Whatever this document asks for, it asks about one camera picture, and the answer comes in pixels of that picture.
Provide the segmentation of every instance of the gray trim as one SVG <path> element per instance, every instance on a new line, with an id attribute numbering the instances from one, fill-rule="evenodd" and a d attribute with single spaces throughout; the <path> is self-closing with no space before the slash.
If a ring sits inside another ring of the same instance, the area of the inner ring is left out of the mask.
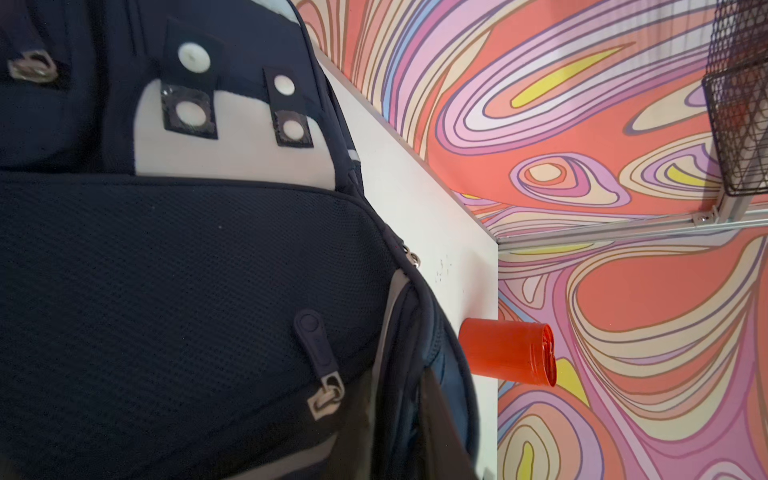
<path id="1" fill-rule="evenodd" d="M 392 128 L 392 125 L 389 124 L 388 121 L 384 120 L 384 117 L 376 111 L 376 109 L 371 105 L 371 102 L 368 101 L 367 98 L 363 96 L 360 91 L 355 88 L 355 85 L 352 84 L 351 81 L 339 70 L 338 67 L 336 67 L 333 62 L 326 56 L 326 54 L 323 53 L 322 50 L 317 45 L 314 45 L 315 48 L 315 56 L 317 57 L 317 61 L 320 62 L 320 64 L 328 70 L 335 78 L 339 81 L 341 85 L 343 85 L 346 90 L 352 94 L 352 96 L 368 111 L 368 113 L 373 116 L 376 121 L 381 124 L 382 127 L 389 133 L 389 135 L 392 136 L 395 140 L 400 143 L 400 146 L 408 152 L 408 154 L 413 157 L 413 160 L 415 160 L 421 167 L 429 174 L 432 179 L 437 182 L 437 184 L 445 190 L 445 192 L 453 199 L 453 201 L 456 202 L 472 219 L 475 221 L 476 224 L 478 224 L 484 232 L 488 234 L 489 237 L 491 237 L 493 240 L 497 240 L 493 233 L 489 232 L 487 228 L 485 228 L 485 225 L 478 219 L 470 209 L 467 208 L 466 205 L 464 205 L 453 193 L 453 190 L 451 190 L 448 185 L 443 182 L 440 177 L 437 176 L 435 171 L 429 167 L 429 164 L 427 164 L 420 156 L 417 154 L 413 148 L 408 145 L 408 143 L 402 139 L 399 133 L 395 131 L 394 128 Z"/>
<path id="2" fill-rule="evenodd" d="M 376 396 L 379 390 L 379 376 L 382 371 L 382 361 L 384 358 L 384 345 L 386 344 L 386 336 L 389 331 L 389 322 L 392 320 L 392 310 L 395 308 L 395 302 L 397 301 L 400 293 L 406 288 L 406 285 L 410 280 L 402 270 L 397 270 L 392 275 L 392 280 L 389 282 L 389 295 L 386 299 L 386 309 L 384 310 L 384 322 L 382 324 L 382 332 L 379 334 L 379 347 L 376 349 L 376 359 L 373 360 L 373 371 L 371 375 L 371 420 L 373 420 L 373 413 L 376 411 Z"/>
<path id="3" fill-rule="evenodd" d="M 499 253 L 524 248 L 571 245 L 615 240 L 633 240 L 666 235 L 714 232 L 738 228 L 768 226 L 768 205 L 753 205 L 746 209 L 743 219 L 730 223 L 715 223 L 711 214 L 669 215 L 640 220 L 606 223 L 597 226 L 571 228 L 559 232 L 532 233 L 499 239 Z"/>
<path id="4" fill-rule="evenodd" d="M 315 445 L 311 449 L 300 450 L 282 457 L 280 460 L 252 468 L 234 477 L 228 477 L 227 480 L 272 480 L 273 478 L 281 478 L 289 473 L 297 472 L 322 462 L 331 454 L 335 442 L 336 434 L 331 435 L 325 442 Z"/>

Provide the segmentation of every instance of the backpack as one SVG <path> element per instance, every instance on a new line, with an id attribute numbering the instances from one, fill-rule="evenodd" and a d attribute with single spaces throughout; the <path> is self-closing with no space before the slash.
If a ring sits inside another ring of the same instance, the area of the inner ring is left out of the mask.
<path id="1" fill-rule="evenodd" d="M 474 478 L 478 408 L 287 0 L 4 0 L 0 472 Z"/>

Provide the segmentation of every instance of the orange cup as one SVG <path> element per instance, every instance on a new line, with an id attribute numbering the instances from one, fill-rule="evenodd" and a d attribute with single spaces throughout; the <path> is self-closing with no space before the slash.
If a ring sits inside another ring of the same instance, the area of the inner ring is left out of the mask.
<path id="1" fill-rule="evenodd" d="M 476 375 L 554 386 L 554 336 L 545 323 L 468 318 L 458 341 Z"/>

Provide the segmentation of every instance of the white snap button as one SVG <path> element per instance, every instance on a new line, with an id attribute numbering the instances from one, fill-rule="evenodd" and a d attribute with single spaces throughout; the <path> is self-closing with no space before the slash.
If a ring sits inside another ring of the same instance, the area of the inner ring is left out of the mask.
<path id="1" fill-rule="evenodd" d="M 205 48 L 188 41 L 179 47 L 179 61 L 189 71 L 203 73 L 210 68 L 210 56 Z"/>
<path id="2" fill-rule="evenodd" d="M 304 127 L 295 120 L 287 120 L 283 124 L 283 133 L 291 140 L 301 140 L 304 136 Z"/>
<path id="3" fill-rule="evenodd" d="M 293 95 L 293 92 L 296 91 L 296 85 L 293 84 L 293 80 L 285 75 L 277 75 L 275 77 L 275 88 L 286 97 Z"/>
<path id="4" fill-rule="evenodd" d="M 191 127 L 199 127 L 205 123 L 206 115 L 203 108 L 191 101 L 180 101 L 176 104 L 176 115 L 179 120 Z"/>

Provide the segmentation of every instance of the psychedelic mural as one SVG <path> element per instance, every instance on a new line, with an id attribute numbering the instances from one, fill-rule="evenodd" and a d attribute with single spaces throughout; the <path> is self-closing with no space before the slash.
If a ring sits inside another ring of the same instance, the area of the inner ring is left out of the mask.
<path id="1" fill-rule="evenodd" d="M 294 1 L 497 237 L 716 200 L 715 0 Z M 499 318 L 553 326 L 558 385 L 500 382 L 498 477 L 766 480 L 767 247 L 751 229 L 502 254 Z"/>
<path id="2" fill-rule="evenodd" d="M 708 210 L 715 0 L 301 0 L 310 34 L 497 237 Z"/>
<path id="3" fill-rule="evenodd" d="M 768 229 L 503 253 L 554 389 L 499 382 L 498 477 L 766 480 Z"/>

